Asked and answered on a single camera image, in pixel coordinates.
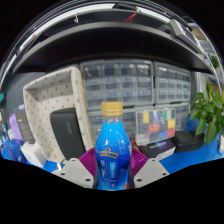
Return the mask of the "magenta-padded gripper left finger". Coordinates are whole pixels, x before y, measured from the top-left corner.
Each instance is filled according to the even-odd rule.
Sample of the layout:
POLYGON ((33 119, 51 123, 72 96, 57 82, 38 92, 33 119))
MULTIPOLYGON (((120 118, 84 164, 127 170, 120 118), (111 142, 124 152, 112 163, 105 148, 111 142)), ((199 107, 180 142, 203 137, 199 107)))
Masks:
POLYGON ((80 158, 66 161, 64 167, 54 170, 53 174, 78 186, 96 189, 98 171, 94 149, 88 150, 80 158))

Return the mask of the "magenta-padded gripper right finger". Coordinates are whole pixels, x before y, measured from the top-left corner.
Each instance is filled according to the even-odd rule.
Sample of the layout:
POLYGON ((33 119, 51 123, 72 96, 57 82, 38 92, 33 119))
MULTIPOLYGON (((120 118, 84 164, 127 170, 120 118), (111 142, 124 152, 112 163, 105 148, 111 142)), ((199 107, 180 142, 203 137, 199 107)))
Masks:
POLYGON ((128 174, 130 189, 146 186, 168 175, 168 171, 157 159, 148 159, 140 151, 132 149, 128 174))

